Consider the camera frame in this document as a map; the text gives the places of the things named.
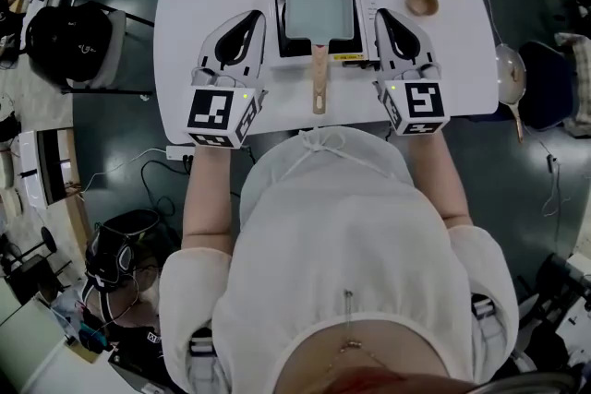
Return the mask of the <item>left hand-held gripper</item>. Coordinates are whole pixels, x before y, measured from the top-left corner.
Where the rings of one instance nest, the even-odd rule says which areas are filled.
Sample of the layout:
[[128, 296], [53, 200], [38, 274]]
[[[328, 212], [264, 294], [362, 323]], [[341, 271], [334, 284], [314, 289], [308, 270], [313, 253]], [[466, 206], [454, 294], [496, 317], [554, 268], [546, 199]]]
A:
[[266, 18], [249, 10], [226, 20], [201, 46], [182, 124], [197, 146], [239, 149], [260, 113]]

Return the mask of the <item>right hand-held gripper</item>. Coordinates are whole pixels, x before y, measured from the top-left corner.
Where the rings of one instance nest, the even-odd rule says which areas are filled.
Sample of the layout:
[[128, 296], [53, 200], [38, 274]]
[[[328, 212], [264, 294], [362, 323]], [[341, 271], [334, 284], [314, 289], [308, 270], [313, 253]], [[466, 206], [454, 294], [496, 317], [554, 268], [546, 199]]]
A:
[[450, 120], [448, 94], [429, 36], [413, 20], [387, 8], [375, 16], [380, 70], [374, 86], [398, 136], [440, 131]]

